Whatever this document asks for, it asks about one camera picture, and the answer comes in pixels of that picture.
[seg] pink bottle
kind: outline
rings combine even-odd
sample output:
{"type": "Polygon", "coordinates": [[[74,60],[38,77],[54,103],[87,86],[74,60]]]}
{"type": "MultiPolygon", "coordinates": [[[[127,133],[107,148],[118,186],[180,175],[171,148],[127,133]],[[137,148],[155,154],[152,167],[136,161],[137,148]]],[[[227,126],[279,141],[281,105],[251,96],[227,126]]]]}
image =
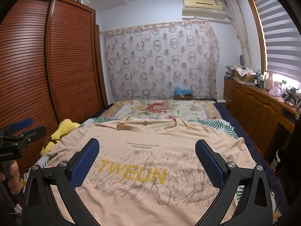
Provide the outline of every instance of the pink bottle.
{"type": "Polygon", "coordinates": [[[266,80],[266,89],[272,90],[274,87],[274,80],[273,80],[273,72],[268,72],[268,79],[266,80]]]}

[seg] yellow plush toy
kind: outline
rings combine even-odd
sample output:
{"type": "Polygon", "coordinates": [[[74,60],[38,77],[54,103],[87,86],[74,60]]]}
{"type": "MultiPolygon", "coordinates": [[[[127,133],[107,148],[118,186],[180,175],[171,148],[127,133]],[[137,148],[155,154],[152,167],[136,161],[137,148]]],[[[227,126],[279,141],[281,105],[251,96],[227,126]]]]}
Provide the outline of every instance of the yellow plush toy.
{"type": "Polygon", "coordinates": [[[61,137],[67,135],[72,130],[78,128],[80,124],[72,122],[70,119],[63,120],[54,134],[47,137],[44,142],[44,147],[41,150],[41,156],[50,151],[51,147],[60,141],[61,137]]]}

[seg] wooden window frame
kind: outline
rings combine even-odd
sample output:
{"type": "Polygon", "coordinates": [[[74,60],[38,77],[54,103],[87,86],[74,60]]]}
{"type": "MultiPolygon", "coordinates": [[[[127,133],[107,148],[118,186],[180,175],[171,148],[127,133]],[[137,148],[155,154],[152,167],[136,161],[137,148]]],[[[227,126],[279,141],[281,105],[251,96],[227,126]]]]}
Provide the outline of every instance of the wooden window frame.
{"type": "Polygon", "coordinates": [[[265,56],[265,42],[264,42],[264,37],[262,33],[262,27],[260,24],[260,19],[259,19],[259,14],[257,11],[257,8],[255,6],[254,0],[248,0],[253,17],[255,20],[256,28],[257,28],[257,34],[258,34],[258,39],[259,39],[259,46],[260,46],[260,58],[261,58],[261,74],[263,75],[264,72],[266,71],[266,56],[265,56]]]}

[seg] bed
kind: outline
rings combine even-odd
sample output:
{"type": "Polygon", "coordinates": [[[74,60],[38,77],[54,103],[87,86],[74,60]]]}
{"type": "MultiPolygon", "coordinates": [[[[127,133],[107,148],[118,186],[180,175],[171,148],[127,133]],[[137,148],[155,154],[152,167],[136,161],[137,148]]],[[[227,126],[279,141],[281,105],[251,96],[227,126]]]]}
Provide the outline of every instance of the bed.
{"type": "MultiPolygon", "coordinates": [[[[253,141],[250,140],[242,127],[232,117],[229,111],[219,103],[214,101],[152,101],[152,100],[124,100],[115,102],[109,109],[95,115],[81,124],[85,127],[92,123],[102,123],[113,120],[121,120],[124,118],[140,118],[140,119],[156,119],[169,120],[174,117],[190,122],[197,122],[200,125],[213,127],[220,130],[231,137],[242,137],[245,141],[253,160],[264,167],[273,202],[273,223],[276,223],[281,215],[289,209],[284,193],[276,179],[274,172],[270,169],[267,162],[256,150],[253,141]]],[[[42,167],[46,167],[52,157],[47,154],[43,156],[37,163],[42,167]]],[[[24,174],[21,183],[25,188],[28,174],[24,174]]],[[[237,199],[240,198],[243,187],[237,189],[237,199]]]]}

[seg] air conditioner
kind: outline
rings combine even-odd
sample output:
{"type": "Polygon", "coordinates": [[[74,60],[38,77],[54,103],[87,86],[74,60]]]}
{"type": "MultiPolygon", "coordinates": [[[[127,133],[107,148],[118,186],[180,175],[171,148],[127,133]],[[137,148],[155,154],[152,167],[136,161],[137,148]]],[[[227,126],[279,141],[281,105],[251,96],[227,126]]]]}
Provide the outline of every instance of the air conditioner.
{"type": "Polygon", "coordinates": [[[183,0],[182,16],[225,19],[227,13],[217,0],[183,0]]]}

